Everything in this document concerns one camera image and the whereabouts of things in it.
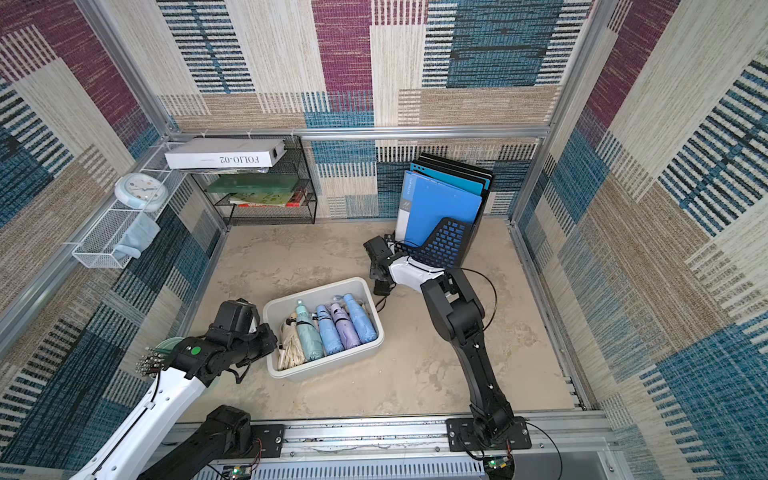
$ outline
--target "black cable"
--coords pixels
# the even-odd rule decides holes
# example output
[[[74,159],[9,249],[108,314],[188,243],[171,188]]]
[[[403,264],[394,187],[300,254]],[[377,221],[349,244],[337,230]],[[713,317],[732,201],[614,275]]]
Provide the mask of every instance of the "black cable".
[[[549,439],[549,441],[552,442],[552,445],[554,445],[554,449],[558,451],[558,458],[560,459],[560,474],[558,475],[558,480],[560,480],[560,478],[562,478],[562,476],[563,476],[563,455],[560,454],[560,449],[558,448],[558,444],[554,442],[552,437],[549,436],[549,434],[547,432],[545,432],[544,430],[540,429],[536,425],[530,423],[528,420],[525,421],[525,424],[529,425],[529,426],[531,426],[531,427],[533,427],[535,429],[537,429],[539,432],[541,432],[544,435],[546,435],[547,438]]]
[[[210,469],[213,470],[214,472],[216,472],[216,475],[219,475],[221,478],[224,478],[224,480],[230,480],[229,477],[227,477],[225,474],[223,474],[223,473],[219,472],[218,470],[216,470],[214,468],[214,466],[211,465],[210,463],[207,463],[205,465],[210,467]]]
[[[410,262],[409,262],[409,260],[410,260],[411,258],[412,258],[412,257],[411,257],[410,255],[408,255],[408,258],[406,258],[406,263],[407,263],[408,265],[410,265],[410,266],[414,267],[414,268],[417,268],[417,269],[421,270],[422,272],[427,272],[427,273],[440,273],[440,272],[444,272],[444,271],[445,271],[445,269],[440,269],[440,270],[427,270],[427,269],[425,269],[425,268],[421,268],[421,267],[420,267],[420,266],[418,266],[418,265],[414,265],[413,263],[410,263]],[[490,327],[490,326],[491,326],[491,322],[493,322],[493,319],[494,319],[494,317],[496,316],[496,309],[498,308],[498,294],[496,293],[496,287],[494,286],[494,284],[493,284],[493,282],[491,281],[491,279],[489,279],[488,277],[486,277],[486,276],[485,276],[485,274],[478,272],[477,270],[473,270],[473,269],[471,269],[471,268],[464,268],[463,266],[458,266],[458,267],[456,267],[456,268],[458,268],[459,270],[465,270],[465,271],[467,271],[467,272],[473,272],[473,273],[477,273],[479,276],[481,276],[481,277],[483,277],[484,279],[486,279],[486,280],[488,281],[488,283],[491,285],[491,288],[493,289],[493,313],[491,313],[491,319],[488,321],[488,324],[487,324],[486,326],[482,327],[482,331],[484,332],[484,331],[486,331],[486,330],[487,330],[487,328],[488,328],[488,327]]]
[[[163,369],[159,369],[157,371],[157,384],[155,384],[154,386],[154,393],[152,394],[152,399],[150,400],[150,402],[152,403],[154,403],[154,397],[157,396],[157,391],[160,389],[160,372],[162,370]],[[109,458],[112,455],[112,453],[114,453],[114,450],[118,447],[118,445],[120,445],[123,442],[123,440],[125,440],[125,437],[128,435],[128,433],[131,432],[131,429],[135,427],[137,423],[139,423],[139,420],[141,420],[141,417],[144,416],[144,413],[147,413],[147,410],[149,410],[147,407],[144,407],[144,410],[141,410],[141,413],[139,414],[139,416],[136,417],[133,423],[131,423],[131,426],[128,427],[128,430],[126,430],[123,436],[120,437],[118,442],[114,444],[114,447],[112,447],[112,450],[110,450],[109,453],[101,460],[101,463],[98,464],[98,467],[96,467],[96,469],[91,473],[91,475],[96,475],[96,472],[101,470],[101,467],[104,466],[104,463],[107,461],[107,458]]]
[[[474,455],[472,452],[470,452],[470,451],[469,451],[469,449],[467,448],[467,445],[464,443],[464,439],[462,439],[462,436],[461,436],[461,434],[459,434],[459,435],[458,435],[457,439],[458,439],[458,442],[462,444],[462,447],[464,448],[464,451],[465,451],[465,452],[467,452],[467,455],[469,455],[470,457],[472,457],[472,460],[476,460],[477,462],[482,462],[482,461],[483,461],[483,459],[485,458],[485,450],[483,450],[483,449],[480,449],[480,454],[481,454],[481,455],[480,455],[479,457],[478,457],[478,456],[475,456],[475,455]]]
[[[464,268],[463,266],[459,267],[462,270],[466,270],[468,272],[474,272],[477,273],[479,276],[483,277],[488,281],[488,283],[491,284],[491,288],[493,289],[493,313],[491,313],[491,319],[488,321],[488,325],[482,327],[482,331],[484,332],[488,327],[491,326],[491,323],[493,322],[493,317],[496,316],[496,309],[498,308],[498,295],[496,294],[496,287],[493,285],[493,282],[491,279],[486,277],[483,273],[478,272],[477,270],[473,270],[471,268]]]

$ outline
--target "white plastic bin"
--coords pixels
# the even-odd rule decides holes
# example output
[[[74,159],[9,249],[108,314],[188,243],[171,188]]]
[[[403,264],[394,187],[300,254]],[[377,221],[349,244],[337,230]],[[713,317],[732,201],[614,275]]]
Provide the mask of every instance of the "white plastic bin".
[[[328,373],[331,370],[338,369],[339,367],[349,365],[350,363],[366,359],[376,354],[376,350],[379,349],[384,341],[384,329],[382,328],[379,314],[376,313],[373,297],[371,296],[371,291],[368,289],[368,284],[359,276],[272,300],[264,306],[261,319],[263,322],[269,323],[277,338],[281,339],[283,322],[285,322],[286,318],[288,318],[291,313],[296,311],[297,300],[301,300],[306,308],[313,313],[318,305],[329,303],[334,295],[346,295],[347,293],[351,293],[357,300],[362,300],[367,303],[366,310],[369,312],[373,328],[379,336],[372,342],[364,343],[361,346],[356,346],[355,348],[345,350],[341,353],[336,353],[320,360],[307,362],[303,365],[294,366],[291,369],[285,370],[277,369],[277,360],[279,359],[280,354],[278,350],[275,349],[275,351],[269,354],[266,358],[266,368],[273,378],[301,382],[309,377]]]

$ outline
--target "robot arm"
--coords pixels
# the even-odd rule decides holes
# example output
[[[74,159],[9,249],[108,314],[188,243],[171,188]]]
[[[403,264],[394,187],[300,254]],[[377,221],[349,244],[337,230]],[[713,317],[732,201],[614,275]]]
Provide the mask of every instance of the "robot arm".
[[[174,347],[144,398],[72,478],[138,477],[184,410],[217,376],[231,371],[240,383],[242,376],[231,367],[247,368],[275,348],[277,338],[269,325],[259,324],[256,306],[242,299],[222,303],[208,332],[202,337],[187,337]],[[244,453],[250,446],[250,415],[221,406],[208,416],[195,435],[141,474],[141,478],[186,480],[211,459],[232,451]]]
[[[374,294],[389,295],[397,283],[421,291],[438,334],[450,342],[469,385],[473,430],[481,445],[504,445],[511,427],[519,427],[512,407],[496,382],[488,353],[482,319],[482,304],[458,268],[436,270],[393,253],[390,245],[376,237],[364,244],[371,259]],[[453,301],[448,297],[457,295]]]

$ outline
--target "blue folder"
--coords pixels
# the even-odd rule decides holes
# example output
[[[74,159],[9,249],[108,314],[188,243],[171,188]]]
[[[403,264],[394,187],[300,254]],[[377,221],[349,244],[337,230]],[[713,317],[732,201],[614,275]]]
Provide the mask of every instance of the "blue folder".
[[[448,185],[453,185],[454,187],[461,188],[462,190],[466,190],[471,194],[480,195],[482,194],[482,191],[483,191],[483,184],[479,183],[476,180],[457,177],[456,175],[451,175],[448,172],[435,170],[434,168],[429,168],[425,165],[414,164],[412,162],[411,170],[422,173],[427,177],[432,177],[436,180],[440,180],[441,182],[445,182]]]
[[[402,184],[398,226],[407,220],[405,242],[422,245],[444,217],[475,221],[482,199],[445,182],[406,171]]]

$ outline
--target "clock face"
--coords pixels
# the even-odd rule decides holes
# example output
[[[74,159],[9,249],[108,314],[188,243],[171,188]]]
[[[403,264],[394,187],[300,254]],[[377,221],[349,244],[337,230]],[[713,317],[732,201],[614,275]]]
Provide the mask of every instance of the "clock face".
[[[114,195],[127,207],[154,212],[164,205],[168,189],[156,178],[133,173],[118,180]]]
[[[148,175],[138,175],[129,178],[125,182],[125,191],[129,195],[140,200],[153,200],[162,195],[162,184]]]

